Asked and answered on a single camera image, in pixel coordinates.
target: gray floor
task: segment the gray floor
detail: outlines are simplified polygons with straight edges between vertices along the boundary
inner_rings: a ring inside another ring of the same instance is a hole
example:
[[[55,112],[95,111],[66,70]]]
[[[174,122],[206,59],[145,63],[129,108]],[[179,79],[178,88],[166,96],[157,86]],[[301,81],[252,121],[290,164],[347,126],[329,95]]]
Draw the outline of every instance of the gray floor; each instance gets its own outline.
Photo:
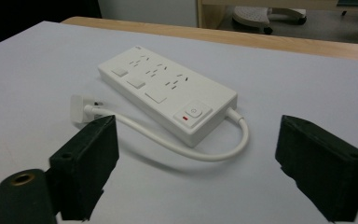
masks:
[[[262,29],[246,27],[232,20],[233,7],[227,8],[225,19],[218,29],[253,34],[263,34]],[[269,15],[272,35],[290,36],[358,44],[358,12],[307,10],[307,22],[297,25],[297,20],[284,15]]]

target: power strip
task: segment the power strip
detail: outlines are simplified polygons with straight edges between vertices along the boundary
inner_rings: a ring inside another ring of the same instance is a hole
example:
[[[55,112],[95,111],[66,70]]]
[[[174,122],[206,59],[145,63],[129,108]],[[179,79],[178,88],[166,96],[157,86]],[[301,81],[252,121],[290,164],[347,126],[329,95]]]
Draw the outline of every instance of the power strip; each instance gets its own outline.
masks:
[[[237,93],[136,46],[98,66],[103,81],[189,147],[237,107]]]

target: white power strip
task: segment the white power strip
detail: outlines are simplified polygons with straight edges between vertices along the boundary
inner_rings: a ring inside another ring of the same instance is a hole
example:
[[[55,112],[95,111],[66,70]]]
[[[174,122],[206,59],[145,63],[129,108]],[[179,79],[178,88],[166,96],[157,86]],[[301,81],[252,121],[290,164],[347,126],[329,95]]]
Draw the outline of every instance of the white power strip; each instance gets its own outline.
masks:
[[[237,107],[237,93],[143,47],[102,63],[103,81],[188,146],[196,146]]]

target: desk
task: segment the desk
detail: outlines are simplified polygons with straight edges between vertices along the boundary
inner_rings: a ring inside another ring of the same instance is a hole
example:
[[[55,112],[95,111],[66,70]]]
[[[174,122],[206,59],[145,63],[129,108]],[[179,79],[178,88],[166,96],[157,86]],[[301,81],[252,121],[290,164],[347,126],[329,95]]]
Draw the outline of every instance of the desk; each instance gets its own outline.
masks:
[[[83,17],[73,17],[62,23],[358,60],[358,44]]]
[[[337,7],[337,0],[198,0],[199,27],[216,29],[226,6],[282,7],[314,10],[358,11],[358,7]]]
[[[67,24],[75,21],[93,27]],[[69,119],[72,94],[92,95],[180,144],[101,81],[99,63],[140,45],[237,91],[249,146],[230,161],[192,161],[118,123],[120,159],[89,224],[327,224],[274,153],[283,114],[312,121],[358,147],[358,59],[348,59],[358,58],[358,45],[259,36],[72,18],[41,22],[1,42],[0,181],[21,170],[47,170],[48,158],[83,127]],[[335,49],[337,57],[320,56],[316,47],[316,55],[311,47],[300,52],[300,43],[320,43],[317,48]],[[240,131],[225,120],[195,150],[230,150]]]

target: wall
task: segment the wall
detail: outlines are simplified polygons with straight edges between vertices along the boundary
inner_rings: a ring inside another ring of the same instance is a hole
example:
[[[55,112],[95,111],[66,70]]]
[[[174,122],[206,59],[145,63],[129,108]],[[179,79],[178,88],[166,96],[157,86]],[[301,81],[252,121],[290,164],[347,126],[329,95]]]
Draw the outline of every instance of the wall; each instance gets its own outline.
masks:
[[[103,18],[197,27],[196,0],[99,0]]]

